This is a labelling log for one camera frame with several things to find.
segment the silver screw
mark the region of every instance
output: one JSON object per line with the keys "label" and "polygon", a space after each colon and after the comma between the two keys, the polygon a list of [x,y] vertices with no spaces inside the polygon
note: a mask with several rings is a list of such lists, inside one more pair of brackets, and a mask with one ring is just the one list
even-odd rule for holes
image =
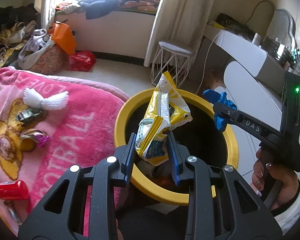
{"label": "silver screw", "polygon": [[187,160],[188,160],[188,162],[190,162],[190,163],[195,163],[195,162],[197,161],[197,158],[194,157],[194,156],[189,156],[189,157],[187,158]]}
{"label": "silver screw", "polygon": [[117,160],[116,156],[109,156],[107,158],[107,162],[109,162],[109,163],[114,163],[114,162],[116,162],[116,160]]}
{"label": "silver screw", "polygon": [[231,172],[231,171],[233,171],[233,167],[231,165],[226,165],[225,166],[225,171]]}
{"label": "silver screw", "polygon": [[70,167],[70,171],[72,171],[72,172],[77,172],[79,169],[80,169],[80,167],[78,165],[72,165]]}

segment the yellow rim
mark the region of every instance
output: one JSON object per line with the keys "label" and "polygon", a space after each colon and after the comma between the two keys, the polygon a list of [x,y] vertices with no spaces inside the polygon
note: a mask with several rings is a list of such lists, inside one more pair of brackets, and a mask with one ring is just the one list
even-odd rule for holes
{"label": "yellow rim", "polygon": [[[117,116],[117,120],[115,122],[114,127],[115,147],[119,147],[121,145],[126,144],[126,123],[136,109],[150,101],[153,90],[154,89],[144,90],[134,95],[133,97],[128,99],[128,101],[122,106]],[[187,103],[190,103],[203,110],[213,119],[214,112],[210,103],[208,103],[203,98],[188,91],[178,90],[178,92]],[[223,132],[223,136],[227,145],[227,164],[232,165],[235,169],[237,169],[239,163],[239,149],[235,135],[229,125]],[[188,205],[189,203],[189,194],[176,193],[159,187],[151,180],[149,180],[145,175],[143,175],[143,173],[137,168],[135,164],[133,165],[131,182],[143,193],[160,202],[173,205]]]}

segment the cable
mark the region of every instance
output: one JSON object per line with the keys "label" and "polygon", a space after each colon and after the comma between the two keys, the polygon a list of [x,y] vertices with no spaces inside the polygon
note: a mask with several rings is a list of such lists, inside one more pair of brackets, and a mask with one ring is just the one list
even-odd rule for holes
{"label": "cable", "polygon": [[224,31],[218,32],[217,35],[213,38],[211,44],[210,44],[209,47],[208,47],[207,55],[206,55],[206,58],[205,58],[204,64],[203,64],[202,80],[201,80],[200,86],[198,87],[198,90],[197,90],[197,92],[196,92],[195,94],[197,94],[197,93],[199,92],[199,90],[200,90],[200,88],[201,88],[201,85],[202,85],[202,83],[203,83],[204,71],[205,71],[205,69],[206,69],[206,63],[207,63],[207,58],[208,58],[208,54],[209,54],[210,48],[211,48],[213,42],[214,42],[214,41],[216,40],[216,38],[218,37],[218,35],[219,35],[220,33],[223,33],[223,32],[224,32]]}
{"label": "cable", "polygon": [[264,2],[270,3],[270,4],[273,6],[274,10],[277,8],[271,0],[262,0],[262,1],[258,2],[257,5],[255,6],[255,8],[253,9],[250,18],[246,21],[245,25],[251,20],[251,18],[253,17],[254,12],[256,11],[257,7],[258,7],[261,3],[264,3]]}

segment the yellow and white package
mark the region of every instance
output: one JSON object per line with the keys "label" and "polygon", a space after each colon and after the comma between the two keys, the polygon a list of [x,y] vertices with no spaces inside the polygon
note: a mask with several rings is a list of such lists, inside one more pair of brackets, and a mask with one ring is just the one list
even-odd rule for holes
{"label": "yellow and white package", "polygon": [[164,163],[168,160],[165,147],[168,130],[173,130],[191,120],[188,105],[166,71],[154,89],[144,119],[139,123],[136,152],[154,166]]}

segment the white yarn bundle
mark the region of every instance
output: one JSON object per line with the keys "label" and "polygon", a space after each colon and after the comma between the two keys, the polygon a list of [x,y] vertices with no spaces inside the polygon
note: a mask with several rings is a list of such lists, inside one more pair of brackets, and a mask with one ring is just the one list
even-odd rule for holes
{"label": "white yarn bundle", "polygon": [[69,92],[65,91],[49,98],[43,98],[33,88],[25,88],[23,102],[34,108],[41,108],[43,110],[60,110],[63,109],[69,98]]}

